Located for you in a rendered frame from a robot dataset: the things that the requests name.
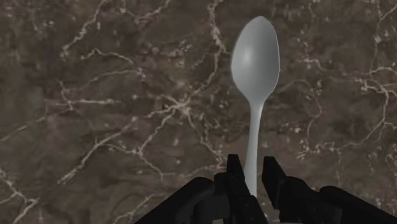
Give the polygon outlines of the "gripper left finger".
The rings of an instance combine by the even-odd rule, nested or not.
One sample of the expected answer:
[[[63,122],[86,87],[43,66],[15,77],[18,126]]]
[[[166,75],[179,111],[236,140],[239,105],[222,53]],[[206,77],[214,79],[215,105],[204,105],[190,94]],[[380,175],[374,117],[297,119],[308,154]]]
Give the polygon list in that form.
[[[196,177],[135,224],[268,224],[244,181],[239,157],[229,154],[226,172],[214,179]]]

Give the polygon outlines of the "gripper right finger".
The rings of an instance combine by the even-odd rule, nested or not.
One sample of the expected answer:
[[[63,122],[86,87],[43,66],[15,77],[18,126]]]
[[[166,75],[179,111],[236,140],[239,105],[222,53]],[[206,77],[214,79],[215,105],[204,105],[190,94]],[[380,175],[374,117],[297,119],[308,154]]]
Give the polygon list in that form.
[[[397,224],[397,217],[339,187],[313,190],[304,180],[286,175],[274,157],[264,157],[261,178],[282,223]]]

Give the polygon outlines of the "grey spoon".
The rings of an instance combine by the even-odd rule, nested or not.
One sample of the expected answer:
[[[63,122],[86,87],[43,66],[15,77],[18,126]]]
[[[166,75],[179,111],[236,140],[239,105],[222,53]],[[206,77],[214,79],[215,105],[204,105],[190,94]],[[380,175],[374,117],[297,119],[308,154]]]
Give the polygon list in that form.
[[[249,192],[257,196],[258,135],[265,101],[274,91],[280,56],[274,26],[265,17],[249,21],[233,48],[230,69],[233,82],[250,107],[249,140],[244,165]]]

